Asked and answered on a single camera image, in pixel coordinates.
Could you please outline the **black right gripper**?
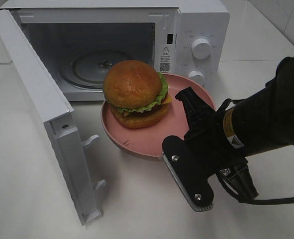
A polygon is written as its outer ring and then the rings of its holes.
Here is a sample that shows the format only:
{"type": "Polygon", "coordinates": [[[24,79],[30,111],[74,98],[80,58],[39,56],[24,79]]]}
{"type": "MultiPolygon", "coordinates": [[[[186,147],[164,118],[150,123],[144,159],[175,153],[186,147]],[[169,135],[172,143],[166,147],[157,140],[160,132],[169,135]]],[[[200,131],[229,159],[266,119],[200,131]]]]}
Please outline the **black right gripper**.
{"type": "Polygon", "coordinates": [[[233,109],[227,107],[241,101],[226,99],[215,111],[191,87],[179,91],[175,98],[183,103],[189,126],[187,143],[174,135],[166,137],[162,142],[162,158],[190,207],[196,212],[212,209],[214,193],[208,177],[213,174],[232,197],[255,199],[258,192],[247,160],[234,152],[233,143],[240,142],[234,135],[226,135],[233,128],[233,109]]]}

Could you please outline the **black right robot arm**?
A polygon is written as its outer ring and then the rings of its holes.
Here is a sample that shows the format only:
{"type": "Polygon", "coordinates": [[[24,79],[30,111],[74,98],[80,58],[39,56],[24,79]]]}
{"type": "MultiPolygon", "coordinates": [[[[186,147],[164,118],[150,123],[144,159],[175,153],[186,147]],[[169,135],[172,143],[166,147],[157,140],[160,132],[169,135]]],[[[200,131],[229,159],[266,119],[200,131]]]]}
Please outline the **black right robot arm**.
{"type": "Polygon", "coordinates": [[[184,138],[166,137],[162,156],[194,211],[212,208],[212,175],[240,203],[294,204],[294,197],[259,200],[247,166],[248,156],[294,145],[294,57],[279,63],[264,89],[245,99],[226,99],[217,110],[190,87],[176,99],[183,103],[189,131],[184,138]]]}

